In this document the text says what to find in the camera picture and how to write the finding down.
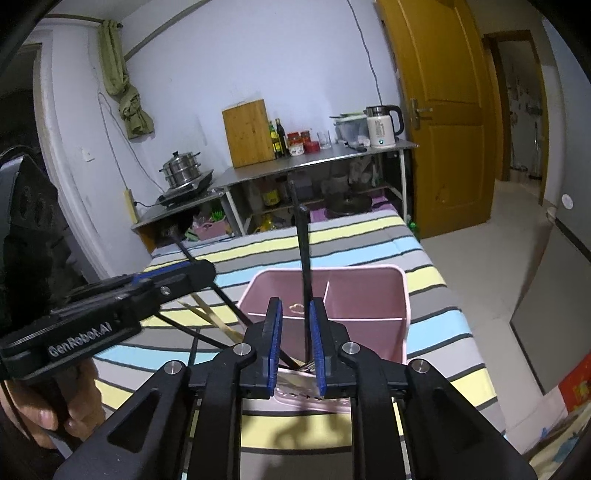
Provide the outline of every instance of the metal screw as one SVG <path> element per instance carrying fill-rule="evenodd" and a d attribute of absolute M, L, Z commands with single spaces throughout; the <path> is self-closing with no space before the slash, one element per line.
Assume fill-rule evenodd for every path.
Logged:
<path fill-rule="evenodd" d="M 164 371 L 168 375 L 174 375 L 181 371 L 183 364 L 178 360 L 172 360 L 171 362 L 167 362 L 164 364 Z"/>
<path fill-rule="evenodd" d="M 252 347 L 248 343 L 239 343 L 237 345 L 234 345 L 234 348 L 232 350 L 235 354 L 239 356 L 244 356 L 248 355 L 251 352 Z"/>
<path fill-rule="evenodd" d="M 360 350 L 361 350 L 361 347 L 359 346 L 358 343 L 355 343 L 355 342 L 343 343 L 343 352 L 348 353 L 349 355 L 354 355 L 356 353 L 359 353 Z"/>
<path fill-rule="evenodd" d="M 417 358 L 416 360 L 413 360 L 410 363 L 410 366 L 413 368 L 415 372 L 418 372 L 420 374 L 426 374 L 431 368 L 429 362 L 423 360 L 422 358 Z"/>

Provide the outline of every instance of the power outlet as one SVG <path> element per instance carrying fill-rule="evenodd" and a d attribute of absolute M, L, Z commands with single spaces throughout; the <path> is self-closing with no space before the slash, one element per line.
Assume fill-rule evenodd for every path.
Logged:
<path fill-rule="evenodd" d="M 95 158 L 94 156 L 85 148 L 81 148 L 80 151 L 82 152 L 82 159 L 84 159 L 84 161 L 93 161 Z"/>

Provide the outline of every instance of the white container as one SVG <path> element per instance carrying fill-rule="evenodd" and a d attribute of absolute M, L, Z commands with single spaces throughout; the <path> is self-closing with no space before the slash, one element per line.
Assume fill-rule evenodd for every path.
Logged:
<path fill-rule="evenodd" d="M 349 145 L 363 145 L 369 138 L 367 115 L 351 115 L 337 118 L 335 127 L 340 137 Z"/>

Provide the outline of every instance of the cable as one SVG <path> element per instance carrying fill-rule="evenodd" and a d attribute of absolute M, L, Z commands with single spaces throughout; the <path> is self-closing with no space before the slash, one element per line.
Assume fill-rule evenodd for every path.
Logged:
<path fill-rule="evenodd" d="M 371 69 L 371 73 L 373 74 L 374 79 L 375 79 L 375 89 L 378 91 L 379 104 L 383 105 L 384 103 L 382 102 L 382 94 L 379 91 L 378 76 L 375 74 L 374 65 L 371 62 L 371 56 L 369 55 L 368 46 L 365 43 L 365 37 L 363 36 L 363 31 L 361 30 L 361 26 L 359 25 L 359 21 L 357 20 L 357 15 L 355 14 L 355 10 L 353 9 L 353 5 L 351 5 L 351 1 L 347 0 L 347 3 L 349 4 L 349 8 L 351 9 L 351 13 L 353 14 L 353 18 L 355 19 L 355 24 L 357 25 L 357 30 L 359 30 L 359 35 L 361 35 L 361 42 L 363 42 L 363 47 L 365 48 L 365 53 L 367 53 L 367 55 L 368 55 L 369 68 Z"/>
<path fill-rule="evenodd" d="M 26 437 L 29 440 L 34 441 L 33 435 L 31 434 L 31 430 L 29 430 L 29 427 L 27 427 L 27 424 L 25 424 L 25 421 L 21 417 L 21 413 L 17 410 L 17 407 L 15 406 L 14 402 L 12 401 L 12 397 L 10 395 L 10 392 L 8 391 L 8 388 L 6 387 L 6 382 L 0 381 L 0 384 L 2 384 L 2 391 L 4 392 L 4 396 L 8 400 L 8 404 L 10 405 L 12 413 L 17 418 L 17 422 L 20 425 L 20 427 L 22 428 L 23 433 L 26 435 Z"/>
<path fill-rule="evenodd" d="M 137 200 L 134 200 L 134 206 L 138 206 L 138 205 L 141 205 L 142 207 L 145 207 L 145 208 L 150 208 L 150 207 L 153 207 L 154 205 L 158 205 L 158 203 L 153 203 L 152 205 L 146 205 L 145 203 L 138 202 Z"/>
<path fill-rule="evenodd" d="M 123 136 L 123 138 L 127 141 L 128 145 L 129 145 L 129 149 L 131 150 L 131 153 L 133 154 L 135 161 L 137 162 L 137 164 L 139 165 L 139 167 L 141 168 L 141 170 L 144 172 L 144 174 L 149 178 L 149 180 L 154 185 L 156 185 L 156 187 L 158 188 L 158 190 L 160 190 L 160 192 L 164 193 L 163 188 L 160 185 L 158 185 L 158 182 L 156 182 L 150 176 L 150 174 L 146 171 L 146 169 L 144 168 L 144 166 L 139 161 L 139 158 L 136 155 L 135 150 L 131 147 L 131 143 L 130 143 L 129 139 L 125 135 L 125 132 L 123 132 L 123 129 L 121 128 L 121 125 L 119 125 L 119 121 L 117 120 L 116 116 L 113 115 L 113 110 L 112 110 L 111 105 L 109 104 L 109 101 L 107 100 L 107 97 L 105 96 L 105 94 L 102 93 L 102 92 L 96 92 L 96 93 L 97 93 L 97 99 L 99 101 L 100 115 L 103 118 L 103 125 L 105 126 L 105 132 L 106 132 L 106 135 L 107 135 L 107 140 L 109 141 L 109 146 L 111 147 L 111 153 L 113 154 L 113 158 L 115 159 L 115 163 L 117 164 L 117 169 L 119 170 L 119 174 L 121 175 L 121 180 L 123 180 L 123 183 L 125 185 L 125 188 L 129 190 L 129 188 L 127 187 L 127 183 L 125 182 L 125 179 L 123 178 L 123 174 L 121 173 L 121 168 L 119 166 L 119 162 L 117 161 L 117 157 L 115 155 L 115 150 L 113 149 L 113 145 L 111 144 L 111 138 L 109 136 L 109 131 L 107 130 L 107 125 L 106 125 L 106 121 L 105 121 L 105 115 L 103 113 L 102 103 L 100 102 L 100 97 L 103 97 L 104 98 L 105 103 L 107 105 L 107 108 L 109 109 L 109 115 L 115 121 L 115 125 L 117 125 L 117 128 L 119 129 L 119 132 L 121 132 L 121 135 Z"/>
<path fill-rule="evenodd" d="M 117 170 L 119 171 L 119 177 L 121 177 L 121 181 L 123 182 L 123 185 L 125 185 L 125 190 L 129 190 L 129 187 L 127 186 L 127 182 L 125 181 L 125 177 L 123 176 L 123 172 L 121 171 L 121 167 L 119 166 L 119 161 L 117 160 L 117 155 L 115 155 L 115 149 L 113 148 L 113 144 L 111 143 L 111 136 L 109 135 L 109 130 L 107 129 L 107 121 L 105 120 L 105 113 L 103 112 L 103 107 L 102 107 L 102 103 L 100 102 L 99 95 L 103 95 L 103 94 L 100 92 L 96 92 L 96 99 L 99 102 L 100 116 L 103 119 L 103 126 L 105 127 L 105 133 L 107 134 L 107 140 L 108 140 L 109 146 L 111 148 L 111 154 L 113 155 L 113 159 L 115 160 L 115 165 L 117 165 Z"/>

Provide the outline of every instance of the door handle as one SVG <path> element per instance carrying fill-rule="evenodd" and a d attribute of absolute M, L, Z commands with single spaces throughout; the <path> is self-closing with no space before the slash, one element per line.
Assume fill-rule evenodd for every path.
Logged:
<path fill-rule="evenodd" d="M 415 130 L 421 129 L 421 113 L 430 113 L 433 111 L 433 108 L 419 108 L 418 107 L 418 100 L 416 98 L 412 98 L 410 100 L 411 104 L 411 123 Z"/>

